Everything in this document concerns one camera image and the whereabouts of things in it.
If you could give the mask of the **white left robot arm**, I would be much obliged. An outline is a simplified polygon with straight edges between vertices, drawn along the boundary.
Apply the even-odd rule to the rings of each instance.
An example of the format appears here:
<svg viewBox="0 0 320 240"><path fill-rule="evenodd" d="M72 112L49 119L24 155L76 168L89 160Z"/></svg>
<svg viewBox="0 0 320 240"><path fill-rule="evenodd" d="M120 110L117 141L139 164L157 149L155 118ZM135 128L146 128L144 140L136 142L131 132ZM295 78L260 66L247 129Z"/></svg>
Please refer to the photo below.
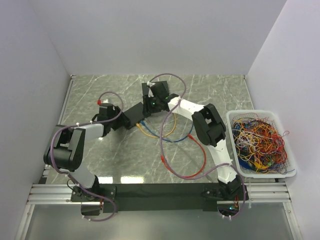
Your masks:
<svg viewBox="0 0 320 240"><path fill-rule="evenodd" d="M43 161L82 188L83 196L89 201L95 201L101 194L100 183L98 177L82 163L85 143L103 138L111 130L124 127L129 122L130 119L120 107L101 103L98 113L90 122L56 125L43 154Z"/></svg>

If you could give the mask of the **black TP-Link network switch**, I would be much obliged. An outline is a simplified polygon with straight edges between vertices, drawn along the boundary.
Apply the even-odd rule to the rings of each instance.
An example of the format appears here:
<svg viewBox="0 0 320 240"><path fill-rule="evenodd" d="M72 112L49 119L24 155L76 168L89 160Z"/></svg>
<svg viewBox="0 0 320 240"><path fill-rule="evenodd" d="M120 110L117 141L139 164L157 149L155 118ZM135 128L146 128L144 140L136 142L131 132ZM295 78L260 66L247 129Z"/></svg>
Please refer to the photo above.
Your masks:
<svg viewBox="0 0 320 240"><path fill-rule="evenodd" d="M139 102L124 112L126 117L124 127L126 130L132 129L136 124L145 119L143 109L144 105Z"/></svg>

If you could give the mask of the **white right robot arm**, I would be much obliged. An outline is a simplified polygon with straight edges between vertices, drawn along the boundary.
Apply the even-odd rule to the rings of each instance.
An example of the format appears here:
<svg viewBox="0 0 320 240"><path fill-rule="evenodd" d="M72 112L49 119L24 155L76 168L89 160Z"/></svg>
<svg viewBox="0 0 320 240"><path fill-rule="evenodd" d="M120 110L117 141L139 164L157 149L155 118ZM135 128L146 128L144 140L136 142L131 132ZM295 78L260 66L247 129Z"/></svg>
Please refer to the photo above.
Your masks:
<svg viewBox="0 0 320 240"><path fill-rule="evenodd" d="M213 104L193 103L169 93L166 82L142 83L143 113L150 116L161 111L171 112L193 122L197 138L207 146L215 166L219 188L214 192L230 200L242 189L241 179L232 167L226 143L226 126Z"/></svg>

